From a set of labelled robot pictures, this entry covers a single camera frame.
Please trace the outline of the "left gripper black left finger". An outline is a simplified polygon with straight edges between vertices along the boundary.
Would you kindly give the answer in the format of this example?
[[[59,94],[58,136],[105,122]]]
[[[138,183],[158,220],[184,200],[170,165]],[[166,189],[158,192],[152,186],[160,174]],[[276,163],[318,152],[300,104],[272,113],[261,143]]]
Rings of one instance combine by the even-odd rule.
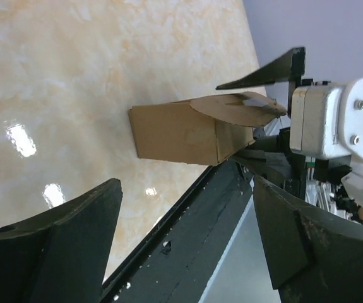
[[[0,228],[0,302],[98,302],[122,201],[109,179]]]

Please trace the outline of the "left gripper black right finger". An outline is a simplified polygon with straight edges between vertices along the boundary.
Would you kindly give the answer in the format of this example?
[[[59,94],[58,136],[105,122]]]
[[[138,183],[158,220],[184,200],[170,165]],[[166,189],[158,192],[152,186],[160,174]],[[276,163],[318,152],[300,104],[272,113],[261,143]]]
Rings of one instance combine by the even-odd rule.
[[[254,207],[282,302],[363,302],[363,225],[254,178]]]

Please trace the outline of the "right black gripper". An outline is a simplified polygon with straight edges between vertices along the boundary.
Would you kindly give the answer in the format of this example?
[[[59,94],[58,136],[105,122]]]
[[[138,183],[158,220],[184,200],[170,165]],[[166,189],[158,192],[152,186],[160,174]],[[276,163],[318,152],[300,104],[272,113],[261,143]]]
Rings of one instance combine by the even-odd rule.
[[[218,85],[216,90],[233,90],[292,82],[298,87],[305,73],[306,48],[294,47],[272,62],[247,76]],[[336,186],[352,171],[350,156],[320,160],[293,153],[289,147],[290,128],[282,128],[276,135],[268,135],[264,127],[254,129],[255,142],[237,152],[232,159],[253,174],[304,199],[306,185],[311,180],[330,182]]]

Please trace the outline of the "brown cardboard paper box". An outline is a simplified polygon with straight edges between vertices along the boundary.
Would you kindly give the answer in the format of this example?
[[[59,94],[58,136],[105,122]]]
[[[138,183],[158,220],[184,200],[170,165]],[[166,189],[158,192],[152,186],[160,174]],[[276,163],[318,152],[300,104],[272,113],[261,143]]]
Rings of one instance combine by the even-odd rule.
[[[138,105],[129,121],[139,158],[216,166],[254,143],[253,131],[286,115],[256,92]]]

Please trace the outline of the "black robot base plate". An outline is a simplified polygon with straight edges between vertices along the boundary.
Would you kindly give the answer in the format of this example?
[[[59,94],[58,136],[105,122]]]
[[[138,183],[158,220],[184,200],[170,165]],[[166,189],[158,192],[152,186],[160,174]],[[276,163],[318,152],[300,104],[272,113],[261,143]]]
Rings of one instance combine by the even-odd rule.
[[[101,302],[198,302],[251,197],[253,175],[208,167],[103,284]]]

